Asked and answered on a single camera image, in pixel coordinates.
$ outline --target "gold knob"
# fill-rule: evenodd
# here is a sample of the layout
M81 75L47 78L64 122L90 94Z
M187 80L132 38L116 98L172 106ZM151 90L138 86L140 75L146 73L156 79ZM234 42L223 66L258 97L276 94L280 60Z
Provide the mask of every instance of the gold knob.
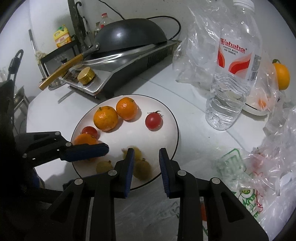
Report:
M77 76L77 79L81 84L86 85L92 81L95 75L96 74L90 67L86 67L83 70L81 70L81 72Z

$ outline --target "wok handle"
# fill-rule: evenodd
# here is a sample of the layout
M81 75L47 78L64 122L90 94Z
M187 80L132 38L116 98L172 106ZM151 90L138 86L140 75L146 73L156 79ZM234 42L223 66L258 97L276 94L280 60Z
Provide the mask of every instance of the wok handle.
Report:
M71 60L67 61L65 64L61 65L55 72L53 72L46 80L44 80L41 85L39 85L39 89L45 90L54 80L56 80L59 76L65 73L74 65L78 64L83 60L83 54L79 54Z

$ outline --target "yellow bottle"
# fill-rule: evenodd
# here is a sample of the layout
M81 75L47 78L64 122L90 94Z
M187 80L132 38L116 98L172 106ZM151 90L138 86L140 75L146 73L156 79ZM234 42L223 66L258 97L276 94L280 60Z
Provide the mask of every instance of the yellow bottle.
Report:
M69 31L64 24L62 27L59 27L58 30L54 33L54 40L58 48L72 42Z

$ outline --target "stove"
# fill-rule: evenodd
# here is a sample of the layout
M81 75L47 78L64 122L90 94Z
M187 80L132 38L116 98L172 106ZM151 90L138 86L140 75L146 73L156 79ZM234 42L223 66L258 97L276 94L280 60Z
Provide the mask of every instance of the stove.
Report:
M146 69L163 60L173 53L177 42L167 41L158 45L150 44L118 53L108 53L101 56L94 55L82 61L82 64L72 67L62 78L70 86L92 96L103 95L112 98L114 91L139 75ZM78 82L77 76L85 67L91 67L96 76L83 85Z

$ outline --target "wok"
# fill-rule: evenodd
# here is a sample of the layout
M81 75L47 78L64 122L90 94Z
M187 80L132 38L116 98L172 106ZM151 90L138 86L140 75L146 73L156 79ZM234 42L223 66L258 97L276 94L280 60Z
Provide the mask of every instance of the wok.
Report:
M92 47L60 66L40 84L39 88L44 90L55 79L90 54L124 50L165 41L167 39L162 29L148 19L134 18L110 23L97 33Z

